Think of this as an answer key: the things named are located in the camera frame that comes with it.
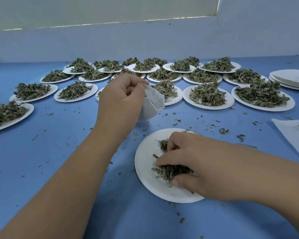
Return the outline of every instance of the table surface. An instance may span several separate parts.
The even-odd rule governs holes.
[[[299,56],[233,58],[232,61],[266,77],[274,70],[299,69]],[[38,83],[50,70],[62,69],[68,63],[0,64],[0,102],[8,103],[18,83]],[[73,82],[71,79],[57,84],[61,89]],[[94,84],[100,89],[106,83],[107,80],[103,80]],[[229,92],[234,87],[225,81],[220,84]],[[181,79],[175,85],[185,89],[194,84]],[[105,174],[84,238],[299,238],[278,213],[252,202],[204,199],[173,207],[149,192],[137,174],[131,172],[136,149],[145,138],[143,134],[171,127],[192,127],[192,131],[204,136],[231,143],[239,143],[236,135],[244,134],[245,144],[299,162],[299,154],[271,121],[272,118],[287,120],[283,116],[299,119],[299,91],[283,87],[281,90],[296,101],[293,109],[264,112],[235,102],[235,109],[210,111],[181,100],[165,107],[149,123],[138,123],[112,158],[113,164],[109,165]],[[35,110],[28,118],[0,131],[0,230],[84,140],[95,123],[98,110],[94,96],[74,103],[58,103],[52,95],[32,104]],[[172,126],[175,119],[181,119],[181,122]],[[255,126],[253,121],[262,124]],[[218,128],[211,132],[209,123],[229,128],[230,132],[222,135]]]

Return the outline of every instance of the white paper plate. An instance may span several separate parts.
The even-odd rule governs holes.
[[[171,66],[172,66],[173,64],[174,64],[174,63],[167,63],[167,64],[164,64],[164,65],[163,65],[163,68],[166,69],[166,70],[169,70],[169,71],[174,71],[174,72],[176,72],[176,73],[182,73],[182,74],[184,74],[184,73],[191,73],[191,72],[193,72],[193,71],[196,69],[195,66],[190,65],[190,71],[176,71],[176,70],[172,70],[172,69],[171,69]]]
[[[155,67],[153,67],[151,70],[148,70],[148,71],[139,71],[139,70],[134,70],[136,64],[131,64],[128,66],[128,69],[132,72],[136,72],[136,73],[152,73],[154,71],[157,71],[160,67],[159,65],[155,65]]]
[[[54,95],[54,99],[55,99],[56,101],[59,101],[59,102],[74,102],[74,101],[80,101],[80,100],[83,100],[83,99],[85,99],[85,98],[88,98],[88,97],[94,95],[94,94],[98,91],[98,89],[99,89],[97,85],[90,84],[90,83],[87,83],[86,86],[93,86],[93,88],[92,88],[91,90],[87,91],[87,92],[84,94],[84,96],[81,96],[81,97],[79,97],[79,98],[77,98],[77,99],[74,99],[74,100],[60,99],[60,98],[59,98],[59,94],[60,94],[61,91],[62,91],[63,89],[65,89],[65,88],[59,90],[59,91]]]
[[[240,83],[237,83],[235,81],[230,80],[229,76],[230,76],[229,74],[223,74],[223,79],[225,81],[227,81],[228,83],[231,83],[231,84],[234,84],[234,85],[241,85]],[[261,76],[261,79],[264,79],[266,82],[269,81],[269,79],[265,76]]]
[[[73,72],[71,72],[71,70],[72,70],[73,67],[74,66],[71,66],[69,68],[64,69],[63,73],[68,74],[68,75],[81,75],[81,74],[85,74],[85,72],[81,72],[81,73],[73,73]]]
[[[177,92],[177,97],[168,98],[167,101],[165,101],[165,106],[173,105],[183,99],[183,91],[180,88],[174,86],[174,92]]]
[[[25,108],[27,108],[29,110],[22,117],[2,124],[0,126],[0,130],[4,129],[6,127],[12,126],[13,124],[16,124],[19,121],[22,121],[24,118],[26,118],[27,116],[29,116],[33,112],[33,110],[34,110],[34,106],[32,104],[29,104],[29,103],[20,104],[20,106],[23,106],[23,107],[25,107]]]
[[[236,88],[237,87],[242,87],[243,88],[243,87],[249,87],[249,85],[239,85],[239,86],[234,87],[231,90],[231,94],[235,98],[235,100],[238,101],[238,102],[240,102],[241,104],[244,104],[246,106],[249,106],[249,107],[252,107],[252,108],[255,108],[255,109],[258,109],[258,110],[268,111],[268,112],[283,112],[283,111],[287,111],[287,110],[292,109],[295,106],[295,104],[296,104],[295,100],[291,96],[289,96],[288,94],[280,91],[279,94],[281,96],[285,95],[286,97],[290,98],[290,100],[287,101],[286,105],[282,105],[282,106],[279,106],[279,107],[273,107],[273,108],[260,107],[260,106],[251,105],[250,103],[243,101],[242,99],[239,98],[238,95],[236,95]]]
[[[203,108],[203,109],[207,109],[207,110],[222,110],[222,109],[226,109],[226,108],[231,107],[235,103],[234,97],[232,97],[232,95],[229,92],[218,88],[219,91],[226,92],[226,94],[225,94],[226,102],[223,105],[221,105],[221,106],[204,106],[204,105],[196,104],[194,101],[192,101],[189,98],[189,95],[192,92],[192,89],[194,89],[195,87],[197,87],[197,85],[187,87],[186,89],[183,90],[184,100],[187,101],[189,104],[191,104],[193,106]]]
[[[155,140],[164,140],[169,138],[173,132],[183,132],[184,129],[167,128],[159,130],[147,136],[138,146],[135,153],[135,170],[142,184],[153,194],[161,199],[174,203],[191,203],[202,200],[204,197],[199,194],[177,188],[175,186],[168,187],[168,181],[162,178],[156,178],[157,173],[152,170],[155,168],[157,156],[163,155],[163,150],[158,146]]]
[[[42,83],[42,84],[54,84],[54,83],[59,83],[59,82],[63,82],[63,81],[72,79],[74,76],[75,76],[75,75],[71,75],[70,77],[68,77],[68,78],[66,78],[66,79],[64,79],[64,80],[58,80],[58,81],[52,81],[52,82],[44,82],[44,81],[42,81],[44,77],[42,77],[42,78],[40,79],[40,83]]]
[[[98,69],[99,72],[102,72],[102,73],[118,73],[118,72],[121,72],[122,69],[119,69],[119,70],[116,70],[116,71],[104,71],[104,68],[100,68]]]
[[[218,80],[217,80],[217,83],[219,83],[220,81],[223,80],[222,76],[220,74],[215,74],[218,76]],[[198,85],[201,85],[201,84],[211,84],[212,82],[208,82],[208,83],[199,83],[199,82],[195,82],[195,81],[191,81],[189,78],[188,78],[189,74],[183,74],[183,79],[186,80],[187,82],[190,82],[192,84],[198,84]]]
[[[277,70],[271,72],[270,75],[288,85],[299,87],[299,69]]]
[[[291,86],[291,85],[285,84],[283,81],[278,80],[278,79],[277,79],[276,77],[274,77],[274,76],[270,76],[270,75],[269,75],[269,79],[270,79],[271,81],[276,81],[276,82],[278,82],[278,83],[280,84],[280,86],[283,86],[283,87],[286,87],[286,88],[290,88],[290,89],[299,90],[299,87],[295,87],[295,86]]]
[[[40,99],[42,99],[44,97],[52,95],[54,92],[56,92],[58,90],[58,86],[57,85],[49,85],[49,86],[51,87],[50,91],[48,93],[46,93],[44,96],[41,96],[39,98],[35,98],[35,99],[32,99],[32,100],[23,101],[23,100],[21,100],[21,98],[17,98],[16,95],[12,95],[10,97],[9,101],[15,100],[17,104],[20,104],[20,103],[28,103],[28,102],[40,100]]]
[[[68,65],[64,66],[64,67],[63,67],[63,69],[66,69],[66,68],[68,68],[68,66],[69,66],[69,65],[71,65],[71,64],[68,64]]]
[[[107,78],[110,78],[112,76],[112,74],[113,73],[108,73],[107,76],[105,76],[104,78],[99,79],[99,80],[86,80],[84,77],[80,76],[79,81],[82,81],[82,82],[97,82],[97,81],[106,80]]]
[[[100,100],[100,97],[99,97],[99,93],[101,92],[101,91],[103,91],[103,89],[104,89],[104,87],[102,88],[102,89],[100,89],[96,94],[95,94],[95,99],[96,100]]]
[[[173,81],[173,82],[174,82],[174,81],[178,81],[178,80],[180,80],[180,79],[182,78],[182,76],[183,76],[182,74],[178,74],[178,75],[177,75],[177,78],[174,79],[174,80],[171,80],[171,81]],[[154,79],[152,79],[152,78],[150,77],[150,74],[147,74],[146,77],[147,77],[148,80],[150,80],[150,81],[152,81],[152,82],[159,83],[159,82],[161,81],[161,80],[154,80]]]
[[[221,74],[234,73],[234,72],[236,72],[236,70],[238,70],[238,69],[241,68],[241,65],[240,65],[240,64],[237,64],[237,63],[235,63],[235,62],[231,62],[231,64],[232,64],[233,66],[235,66],[235,68],[233,68],[231,71],[227,71],[227,72],[226,72],[226,71],[214,71],[214,70],[205,69],[205,68],[203,68],[204,64],[201,65],[201,66],[198,66],[197,68],[199,68],[199,69],[201,69],[201,70],[206,70],[206,71],[209,71],[209,72],[221,73]]]

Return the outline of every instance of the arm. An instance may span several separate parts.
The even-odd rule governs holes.
[[[138,83],[148,84],[141,78],[123,74],[106,86],[101,93],[94,129],[2,229],[0,239],[83,237],[107,166],[137,122],[145,96],[143,86],[134,88]],[[116,117],[121,120],[111,123]]]
[[[299,164],[256,149],[174,132],[156,165],[182,164],[172,184],[216,200],[250,200],[284,216],[299,232]]]

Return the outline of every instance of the right hand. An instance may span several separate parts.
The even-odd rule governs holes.
[[[172,185],[216,200],[252,200],[281,189],[295,162],[256,149],[188,132],[174,132],[156,165],[184,165],[195,174],[180,174]]]

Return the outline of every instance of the stack of paper plates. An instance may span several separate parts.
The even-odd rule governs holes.
[[[299,90],[299,69],[284,69],[271,72],[271,81],[279,82],[281,86]]]

